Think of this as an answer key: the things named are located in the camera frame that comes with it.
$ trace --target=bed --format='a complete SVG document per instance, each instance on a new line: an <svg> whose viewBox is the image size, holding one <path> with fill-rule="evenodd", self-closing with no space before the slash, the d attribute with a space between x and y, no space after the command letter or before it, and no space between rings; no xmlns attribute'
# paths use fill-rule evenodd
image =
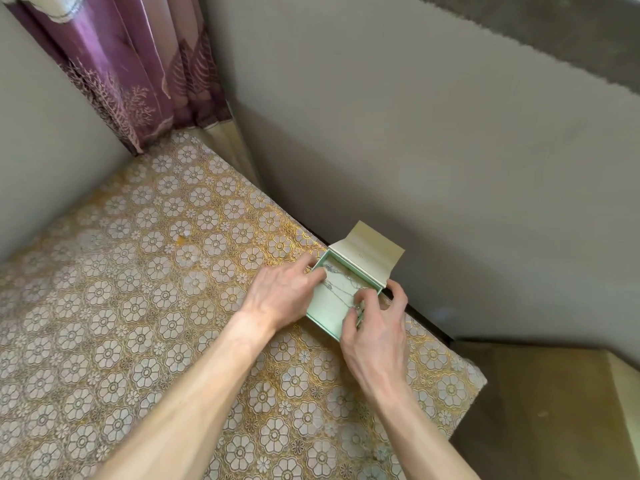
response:
<svg viewBox="0 0 640 480"><path fill-rule="evenodd" d="M239 308L261 265L324 247L176 131L0 271L0 478L82 479ZM410 316L407 383L450 437L482 373ZM205 478L402 479L338 343L308 319L263 350Z"/></svg>

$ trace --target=curtain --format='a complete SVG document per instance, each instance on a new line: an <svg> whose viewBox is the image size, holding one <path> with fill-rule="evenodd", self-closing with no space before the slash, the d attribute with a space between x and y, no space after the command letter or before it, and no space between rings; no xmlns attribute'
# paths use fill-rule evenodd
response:
<svg viewBox="0 0 640 480"><path fill-rule="evenodd" d="M198 0L1 1L132 153L172 127L237 132ZM235 152L221 156L258 183L244 145Z"/></svg>

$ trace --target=cream box lid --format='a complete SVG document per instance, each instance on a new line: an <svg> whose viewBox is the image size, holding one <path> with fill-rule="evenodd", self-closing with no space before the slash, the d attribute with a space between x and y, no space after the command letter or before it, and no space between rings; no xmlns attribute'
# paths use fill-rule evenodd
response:
<svg viewBox="0 0 640 480"><path fill-rule="evenodd" d="M404 253L404 249L362 221L347 237L329 247L381 288L387 286L391 271Z"/></svg>

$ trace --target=flower pattern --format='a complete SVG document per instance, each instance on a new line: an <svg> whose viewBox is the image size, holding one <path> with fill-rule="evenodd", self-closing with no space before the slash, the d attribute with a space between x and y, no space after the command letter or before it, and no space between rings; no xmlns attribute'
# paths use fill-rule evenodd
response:
<svg viewBox="0 0 640 480"><path fill-rule="evenodd" d="M323 252L185 132L124 172L1 268L0 477L91 476L218 338L260 266ZM486 380L409 317L406 330L407 382L451 435ZM277 334L205 478L403 478L341 357L306 320Z"/></svg>

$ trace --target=jewelry box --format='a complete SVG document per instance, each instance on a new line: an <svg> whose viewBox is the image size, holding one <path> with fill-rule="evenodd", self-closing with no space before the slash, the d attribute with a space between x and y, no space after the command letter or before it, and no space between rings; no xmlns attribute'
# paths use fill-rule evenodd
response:
<svg viewBox="0 0 640 480"><path fill-rule="evenodd" d="M314 269L324 267L326 279L314 289L307 316L334 339L340 340L342 320L357 305L358 324L362 304L353 303L360 288L380 294L404 249L359 221L348 236L329 245Z"/></svg>

